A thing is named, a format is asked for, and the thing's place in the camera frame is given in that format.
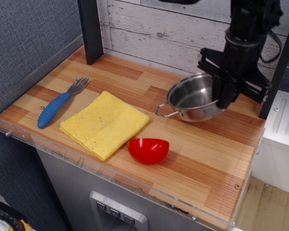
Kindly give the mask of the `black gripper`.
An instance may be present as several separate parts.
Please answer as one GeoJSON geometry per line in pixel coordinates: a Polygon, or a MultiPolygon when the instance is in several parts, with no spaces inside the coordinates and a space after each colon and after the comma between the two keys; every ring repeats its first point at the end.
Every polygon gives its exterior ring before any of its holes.
{"type": "Polygon", "coordinates": [[[271,82],[260,72],[258,48],[246,48],[226,42],[223,52],[203,48],[198,67],[212,76],[212,100],[227,109],[240,94],[257,103],[267,99],[271,82]]]}

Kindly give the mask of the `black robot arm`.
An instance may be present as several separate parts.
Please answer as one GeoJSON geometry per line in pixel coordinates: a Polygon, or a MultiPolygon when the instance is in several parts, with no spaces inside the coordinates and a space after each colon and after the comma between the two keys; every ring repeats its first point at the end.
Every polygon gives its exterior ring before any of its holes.
{"type": "Polygon", "coordinates": [[[275,61],[282,42],[272,31],[283,12],[278,0],[233,0],[231,23],[223,51],[202,48],[198,67],[213,78],[212,100],[227,109],[242,93],[264,103],[272,83],[261,73],[258,61],[275,61]]]}

